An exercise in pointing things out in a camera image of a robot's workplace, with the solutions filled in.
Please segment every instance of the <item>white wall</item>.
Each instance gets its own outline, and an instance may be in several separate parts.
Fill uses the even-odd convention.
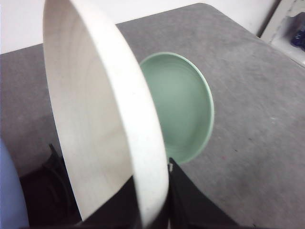
[[[204,2],[257,34],[276,0],[94,0],[115,23]],[[1,53],[42,43],[44,0],[0,0]]]

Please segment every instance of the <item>blue object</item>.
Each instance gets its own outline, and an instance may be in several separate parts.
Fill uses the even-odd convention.
[[[303,40],[305,39],[305,25],[303,24],[301,29],[296,33],[296,35],[291,40],[291,44],[295,47],[300,47],[304,45]]]
[[[17,171],[2,139],[0,146],[0,229],[28,227],[28,213]]]

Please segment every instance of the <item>green bowl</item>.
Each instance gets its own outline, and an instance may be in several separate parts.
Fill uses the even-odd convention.
[[[208,83],[188,59],[159,52],[140,63],[158,113],[166,153],[177,163],[199,155],[213,129],[214,104]]]

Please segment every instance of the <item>black object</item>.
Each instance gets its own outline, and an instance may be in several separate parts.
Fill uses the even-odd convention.
[[[72,190],[68,184],[68,176],[64,167],[63,161],[58,157],[55,149],[50,145],[52,156],[42,166],[42,174],[32,174],[29,177],[23,177],[23,189],[27,202],[30,218],[30,226],[36,229],[141,229],[140,214],[137,205],[136,193],[134,188],[133,178],[131,177],[104,205],[97,209],[84,222],[76,224],[77,221],[71,221],[70,224],[61,224],[56,226],[55,220],[68,216],[71,209],[76,208],[75,199],[72,198]],[[27,195],[27,183],[33,185],[38,184],[38,181],[43,184],[43,188],[34,185],[34,188],[39,189],[43,195],[46,190],[50,191],[53,197],[52,201],[47,201],[41,205],[41,209],[37,208]],[[152,223],[150,228],[162,229],[168,228],[168,221],[172,229],[249,229],[250,227],[241,227],[220,208],[218,208],[211,200],[203,195],[194,183],[187,177],[176,162],[170,158],[169,164],[169,193],[164,208],[159,216]],[[41,202],[43,195],[35,193],[36,201]],[[80,221],[80,215],[77,212],[77,217]],[[39,223],[33,219],[41,217]]]
[[[31,226],[81,221],[63,159],[49,146],[51,156],[41,168],[20,178]]]

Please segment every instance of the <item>table surface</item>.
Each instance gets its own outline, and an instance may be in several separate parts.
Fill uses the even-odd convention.
[[[182,165],[198,188],[243,225],[305,224],[305,70],[209,5],[118,24],[137,60],[175,52],[212,90],[213,134]],[[1,55],[1,137],[23,175],[59,149],[42,45]]]

